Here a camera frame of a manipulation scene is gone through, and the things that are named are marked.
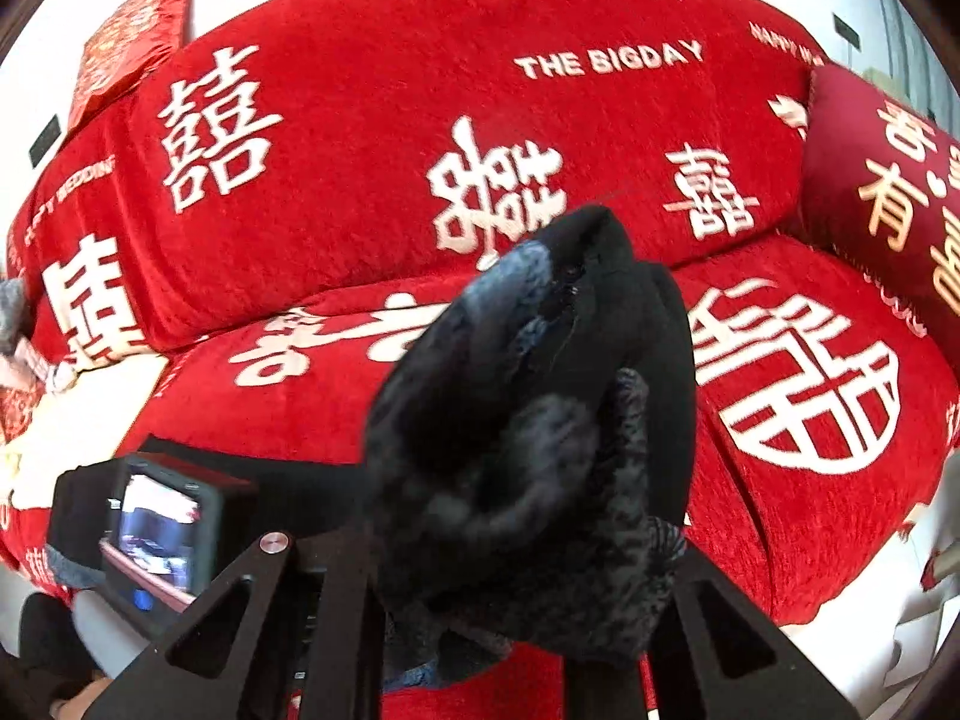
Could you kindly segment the black pants with grey lining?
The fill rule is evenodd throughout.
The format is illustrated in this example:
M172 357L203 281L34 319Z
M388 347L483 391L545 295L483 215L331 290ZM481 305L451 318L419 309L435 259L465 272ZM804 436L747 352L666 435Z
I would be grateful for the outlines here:
M387 691L459 683L516 644L638 658L685 551L696 432L679 288L608 208L475 278L364 427Z

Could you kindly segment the operator's black clothed leg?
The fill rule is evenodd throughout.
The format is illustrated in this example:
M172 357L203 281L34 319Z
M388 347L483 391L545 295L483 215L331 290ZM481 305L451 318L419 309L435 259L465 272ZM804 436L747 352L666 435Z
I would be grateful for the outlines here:
M2 650L2 717L52 718L55 707L98 676L71 609L60 598L33 593L21 610L18 655Z

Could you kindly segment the red sofa cover with characters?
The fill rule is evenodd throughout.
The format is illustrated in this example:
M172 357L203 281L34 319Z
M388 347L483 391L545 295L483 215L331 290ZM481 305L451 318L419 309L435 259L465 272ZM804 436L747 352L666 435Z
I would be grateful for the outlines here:
M185 41L16 195L11 314L50 367L2 403L2 562L50 567L57 478L149 436L358 465L394 366L469 284L603 206L685 305L685 549L811 621L958 442L958 366L799 226L812 73L761 0L268 0ZM379 718L659 715L647 663L516 644Z

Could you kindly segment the dark red embroidered cushion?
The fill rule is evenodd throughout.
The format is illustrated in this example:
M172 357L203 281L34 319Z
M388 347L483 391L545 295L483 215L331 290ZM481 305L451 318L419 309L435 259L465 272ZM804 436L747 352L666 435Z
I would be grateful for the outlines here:
M958 366L958 140L852 71L812 73L799 226Z

